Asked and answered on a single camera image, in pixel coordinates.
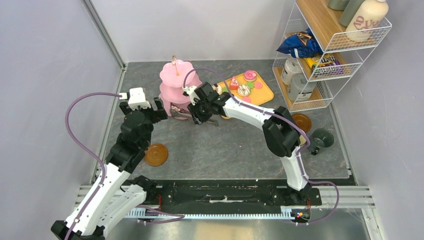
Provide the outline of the metal serving tongs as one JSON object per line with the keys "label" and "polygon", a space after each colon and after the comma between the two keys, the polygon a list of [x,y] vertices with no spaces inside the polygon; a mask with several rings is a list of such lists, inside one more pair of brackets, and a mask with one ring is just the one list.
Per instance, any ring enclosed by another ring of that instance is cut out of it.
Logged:
{"label": "metal serving tongs", "polygon": [[[192,114],[188,110],[185,110],[185,109],[183,109],[183,114],[171,115],[171,116],[173,118],[180,119],[180,120],[190,120],[190,121],[192,121],[193,123],[195,123],[197,125],[200,125],[201,124],[200,122],[194,120]],[[215,119],[208,119],[207,121],[205,121],[205,123],[206,124],[213,125],[214,127],[218,127],[219,126],[218,121],[215,120]]]}

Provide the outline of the chocolate cake slice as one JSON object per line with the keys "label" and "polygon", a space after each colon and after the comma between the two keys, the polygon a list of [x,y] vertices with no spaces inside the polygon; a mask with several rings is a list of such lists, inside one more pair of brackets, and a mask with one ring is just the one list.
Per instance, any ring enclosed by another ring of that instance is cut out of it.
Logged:
{"label": "chocolate cake slice", "polygon": [[179,114],[183,114],[183,109],[180,108],[180,107],[178,107],[178,106],[172,105],[170,107],[170,114],[171,114],[171,116],[176,116],[176,115],[179,115]]}

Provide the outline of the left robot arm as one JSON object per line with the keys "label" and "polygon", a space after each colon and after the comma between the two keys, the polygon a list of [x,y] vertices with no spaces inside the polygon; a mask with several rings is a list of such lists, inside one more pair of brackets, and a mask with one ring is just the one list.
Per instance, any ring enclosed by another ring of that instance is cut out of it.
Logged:
{"label": "left robot arm", "polygon": [[163,101],[156,97],[154,102],[156,109],[144,98],[135,103],[127,100],[119,104],[124,120],[106,162],[85,147],[71,130],[68,131],[71,138],[100,163],[101,173],[72,214],[53,223],[50,230],[59,240],[104,240],[137,205],[152,204],[156,200],[153,183],[140,176],[117,200],[111,201],[144,159],[151,145],[153,125],[168,118]]}

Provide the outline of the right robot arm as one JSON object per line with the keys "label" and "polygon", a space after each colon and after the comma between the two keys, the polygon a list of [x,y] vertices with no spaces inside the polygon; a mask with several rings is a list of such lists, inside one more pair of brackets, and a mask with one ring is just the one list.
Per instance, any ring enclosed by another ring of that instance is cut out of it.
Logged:
{"label": "right robot arm", "polygon": [[183,95],[190,98],[188,110],[195,124],[207,122],[212,115],[235,118],[262,130],[268,149],[280,158],[287,176],[289,200],[300,205],[309,198],[312,188],[300,155],[300,136],[304,134],[288,110],[259,107],[229,92],[219,94],[208,83],[184,86]]}

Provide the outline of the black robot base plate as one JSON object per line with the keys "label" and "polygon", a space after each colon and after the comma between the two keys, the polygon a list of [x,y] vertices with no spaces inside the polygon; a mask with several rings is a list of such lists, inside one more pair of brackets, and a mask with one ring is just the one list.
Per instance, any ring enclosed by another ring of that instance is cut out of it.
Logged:
{"label": "black robot base plate", "polygon": [[277,214],[281,207],[321,206],[318,188],[291,189],[285,179],[153,180],[144,206],[173,214]]}

